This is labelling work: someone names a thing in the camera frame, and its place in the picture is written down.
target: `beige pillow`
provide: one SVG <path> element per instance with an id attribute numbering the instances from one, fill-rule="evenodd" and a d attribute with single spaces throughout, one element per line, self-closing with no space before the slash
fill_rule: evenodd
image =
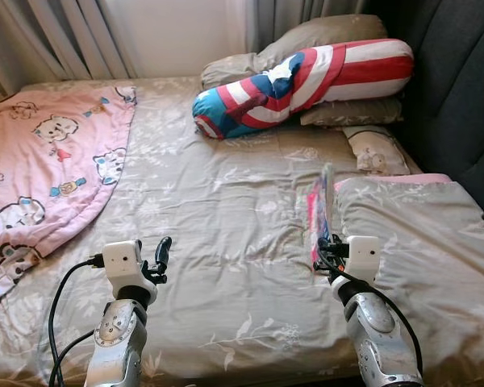
<path id="1" fill-rule="evenodd" d="M 304 48 L 386 37 L 387 31 L 376 15 L 337 15 L 312 19 L 286 32 L 260 52 L 255 58 L 255 69 L 259 73 L 271 69 Z"/>
<path id="2" fill-rule="evenodd" d="M 343 132 L 357 158 L 357 169 L 385 176 L 411 174 L 393 136 L 384 127 L 345 127 Z"/>
<path id="3" fill-rule="evenodd" d="M 395 97 L 322 102 L 301 114 L 302 125 L 351 127 L 402 120 L 402 103 Z"/>
<path id="4" fill-rule="evenodd" d="M 201 73 L 202 89 L 212 89 L 257 74 L 253 63 L 256 55 L 254 52 L 232 55 L 207 64 Z"/>
<path id="5" fill-rule="evenodd" d="M 375 15 L 337 15 L 312 19 L 288 31 L 258 55 L 250 52 L 207 64 L 201 73 L 202 88 L 206 90 L 226 85 L 269 70 L 304 48 L 386 37 L 387 31 Z"/>

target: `white curtain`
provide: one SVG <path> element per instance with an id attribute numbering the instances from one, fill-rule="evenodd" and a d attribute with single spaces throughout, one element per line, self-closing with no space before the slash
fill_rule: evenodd
<path id="1" fill-rule="evenodd" d="M 134 77 L 95 0 L 0 0 L 0 86 Z"/>
<path id="2" fill-rule="evenodd" d="M 231 54 L 243 54 L 248 51 L 248 0 L 225 0 L 227 39 Z"/>
<path id="3" fill-rule="evenodd" d="M 247 41 L 259 52 L 290 29 L 313 18 L 360 14 L 368 0 L 248 0 Z"/>

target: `black cable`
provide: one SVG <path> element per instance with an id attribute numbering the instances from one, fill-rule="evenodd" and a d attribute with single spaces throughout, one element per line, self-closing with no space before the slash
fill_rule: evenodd
<path id="1" fill-rule="evenodd" d="M 50 381 L 48 382 L 48 387 L 54 387 L 54 382 L 56 381 L 56 374 L 61 371 L 61 362 L 65 358 L 65 355 L 68 353 L 68 351 L 73 347 L 75 347 L 77 344 L 79 344 L 81 341 L 88 339 L 93 334 L 94 334 L 94 329 L 92 329 L 88 333 L 85 333 L 78 339 L 75 339 L 72 343 L 68 344 L 68 346 L 61 352 L 61 354 L 57 358 L 56 363 L 54 364 L 54 367 L 52 368 L 52 373 L 50 374 Z"/>
<path id="2" fill-rule="evenodd" d="M 347 274 L 343 272 L 342 270 L 339 270 L 334 264 L 332 264 L 329 260 L 327 260 L 324 256 L 323 253 L 319 254 L 319 258 L 321 261 L 323 261 L 323 264 L 328 266 L 328 268 L 338 274 L 340 274 L 342 277 L 346 278 L 347 280 L 350 281 L 355 281 L 360 284 L 363 284 L 371 293 L 375 293 L 377 296 L 379 296 L 394 312 L 398 315 L 400 320 L 402 320 L 402 323 L 405 325 L 405 328 L 407 329 L 407 332 L 409 332 L 409 335 L 411 336 L 412 343 L 414 344 L 414 351 L 416 355 L 416 366 L 418 368 L 419 374 L 421 377 L 423 377 L 423 359 L 421 357 L 421 346 L 419 345 L 418 337 L 414 333 L 414 330 L 411 327 L 411 324 L 407 321 L 406 317 L 403 315 L 402 311 L 394 304 L 392 300 L 390 300 L 384 293 L 382 293 L 380 290 L 375 289 L 373 286 L 368 284 L 366 281 L 361 280 L 359 278 L 356 278 L 350 274 Z"/>
<path id="3" fill-rule="evenodd" d="M 63 277 L 63 280 L 59 284 L 57 288 L 56 295 L 54 296 L 54 301 L 52 301 L 52 306 L 50 307 L 50 314 L 48 315 L 48 342 L 50 343 L 50 350 L 52 351 L 52 358 L 54 359 L 54 363 L 57 362 L 57 348 L 56 348 L 56 339 L 54 338 L 54 315 L 56 314 L 56 306 L 57 302 L 59 301 L 59 297 L 61 296 L 61 292 L 63 291 L 63 287 L 65 286 L 66 281 L 72 275 L 74 271 L 82 266 L 86 266 L 89 264 L 94 264 L 95 260 L 86 260 L 81 262 L 80 264 L 76 264 L 73 266 Z M 63 374 L 61 373 L 61 368 L 57 368 L 57 382 L 59 383 L 60 387 L 65 386 L 65 382 L 63 381 Z"/>

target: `gray pillow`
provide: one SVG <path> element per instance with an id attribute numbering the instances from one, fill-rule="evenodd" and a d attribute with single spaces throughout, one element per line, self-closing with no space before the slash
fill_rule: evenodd
<path id="1" fill-rule="evenodd" d="M 304 48 L 354 40 L 382 39 L 387 31 L 375 15 L 337 15 L 312 19 L 288 31 L 258 55 L 228 56 L 207 64 L 202 88 L 211 89 L 269 70 Z"/>
<path id="2" fill-rule="evenodd" d="M 232 55 L 207 64 L 201 73 L 202 89 L 212 89 L 257 74 L 254 67 L 256 55 L 254 52 Z"/>
<path id="3" fill-rule="evenodd" d="M 376 15 L 337 15 L 312 19 L 299 24 L 264 48 L 255 58 L 255 69 L 259 73 L 271 69 L 304 48 L 386 37 L 387 31 Z"/>
<path id="4" fill-rule="evenodd" d="M 301 114 L 302 125 L 347 127 L 402 120 L 402 103 L 395 97 L 322 102 Z"/>

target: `dark gray headboard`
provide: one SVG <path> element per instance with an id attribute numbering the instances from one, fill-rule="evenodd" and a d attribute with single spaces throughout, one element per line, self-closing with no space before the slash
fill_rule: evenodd
<path id="1" fill-rule="evenodd" d="M 484 210 L 484 0 L 372 0 L 369 12 L 415 54 L 395 135 Z"/>

